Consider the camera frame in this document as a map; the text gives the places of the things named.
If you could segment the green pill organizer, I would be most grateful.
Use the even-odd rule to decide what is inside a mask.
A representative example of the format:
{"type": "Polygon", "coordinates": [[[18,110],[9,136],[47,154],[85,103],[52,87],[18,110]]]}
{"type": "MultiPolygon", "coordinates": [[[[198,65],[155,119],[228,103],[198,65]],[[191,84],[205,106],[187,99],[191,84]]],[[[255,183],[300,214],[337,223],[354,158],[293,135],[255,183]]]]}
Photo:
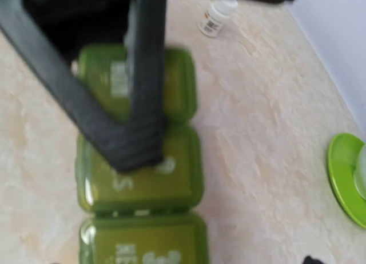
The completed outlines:
{"type": "Polygon", "coordinates": [[[122,44],[84,47],[82,84],[123,128],[102,153],[77,138],[80,263],[208,263],[206,224],[192,208],[204,193],[196,71],[181,47],[147,53],[136,65],[122,44]]]}

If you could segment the small white pill bottle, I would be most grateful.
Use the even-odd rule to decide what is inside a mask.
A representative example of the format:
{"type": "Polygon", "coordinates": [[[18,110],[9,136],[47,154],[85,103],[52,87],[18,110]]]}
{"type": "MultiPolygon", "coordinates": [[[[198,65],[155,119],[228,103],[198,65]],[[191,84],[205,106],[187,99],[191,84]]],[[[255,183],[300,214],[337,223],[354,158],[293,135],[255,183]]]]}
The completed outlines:
{"type": "Polygon", "coordinates": [[[218,36],[227,20],[238,7],[237,0],[214,0],[200,15],[198,28],[205,36],[214,38],[218,36]]]}

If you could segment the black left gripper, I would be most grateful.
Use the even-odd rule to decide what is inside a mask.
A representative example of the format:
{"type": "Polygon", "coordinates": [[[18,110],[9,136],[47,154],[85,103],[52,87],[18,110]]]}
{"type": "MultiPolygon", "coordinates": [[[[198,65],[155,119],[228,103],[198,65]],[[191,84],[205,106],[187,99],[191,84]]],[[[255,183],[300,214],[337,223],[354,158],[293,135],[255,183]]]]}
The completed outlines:
{"type": "Polygon", "coordinates": [[[5,38],[80,132],[123,173],[163,159],[165,17],[166,0],[1,0],[5,38]],[[119,123],[70,64],[86,52],[124,57],[126,33],[130,114],[119,123]]]}

